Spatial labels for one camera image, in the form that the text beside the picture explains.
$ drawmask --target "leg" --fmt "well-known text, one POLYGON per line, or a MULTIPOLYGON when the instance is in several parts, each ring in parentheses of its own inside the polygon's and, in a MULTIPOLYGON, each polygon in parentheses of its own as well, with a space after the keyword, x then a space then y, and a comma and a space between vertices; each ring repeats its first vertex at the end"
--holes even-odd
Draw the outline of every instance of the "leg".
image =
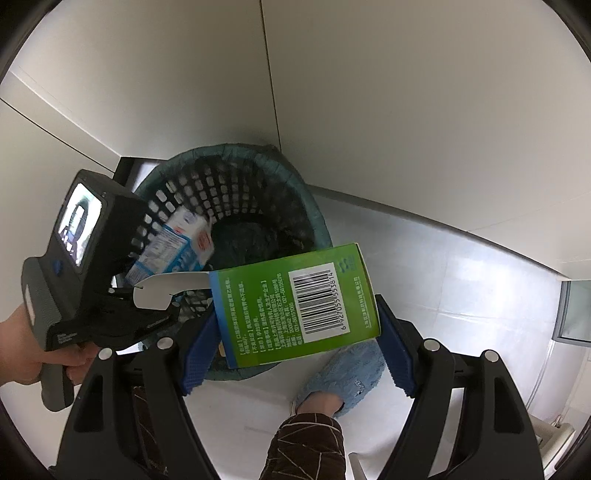
POLYGON ((300 391, 296 415, 287 419, 269 447, 260 480, 344 480, 341 416, 377 385, 384 357, 375 340, 340 350, 300 391))

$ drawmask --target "fuzzy slipper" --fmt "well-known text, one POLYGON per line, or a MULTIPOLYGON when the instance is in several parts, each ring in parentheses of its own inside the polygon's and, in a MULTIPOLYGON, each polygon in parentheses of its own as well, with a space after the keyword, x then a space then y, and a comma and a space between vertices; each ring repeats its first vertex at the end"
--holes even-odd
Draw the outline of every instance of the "fuzzy slipper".
POLYGON ((382 351, 375 340, 359 342, 341 349, 328 364, 308 380, 291 403, 291 413, 311 393, 322 391, 338 395, 344 403, 335 417, 345 415, 378 384, 384 371, 382 351))

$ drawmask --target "display screen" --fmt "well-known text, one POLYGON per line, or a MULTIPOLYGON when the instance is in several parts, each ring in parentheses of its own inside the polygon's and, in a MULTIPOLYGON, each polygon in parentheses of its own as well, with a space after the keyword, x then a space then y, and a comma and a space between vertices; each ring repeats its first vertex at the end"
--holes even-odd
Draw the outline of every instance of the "display screen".
POLYGON ((78 267, 82 263, 90 236, 99 220, 102 206, 101 201, 79 183, 74 188, 66 211, 58 224, 57 234, 78 267))

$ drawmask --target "person's left hand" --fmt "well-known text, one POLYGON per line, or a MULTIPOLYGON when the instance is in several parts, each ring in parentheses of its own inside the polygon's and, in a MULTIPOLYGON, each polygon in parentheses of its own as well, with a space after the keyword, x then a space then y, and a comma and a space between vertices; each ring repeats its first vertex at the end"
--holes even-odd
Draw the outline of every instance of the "person's left hand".
POLYGON ((10 381, 35 383, 43 364, 66 366, 73 384, 80 384, 99 350, 94 343, 87 343, 44 352, 33 335, 24 305, 20 305, 0 323, 0 385, 10 381))

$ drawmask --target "brown pants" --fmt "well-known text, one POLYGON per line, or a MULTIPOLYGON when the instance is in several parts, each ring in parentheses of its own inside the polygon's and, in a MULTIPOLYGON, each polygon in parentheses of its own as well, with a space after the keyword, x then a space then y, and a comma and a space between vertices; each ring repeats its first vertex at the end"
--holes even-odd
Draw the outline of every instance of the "brown pants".
POLYGON ((287 419, 271 441, 260 480, 344 480, 345 448, 336 420, 322 413, 287 419))

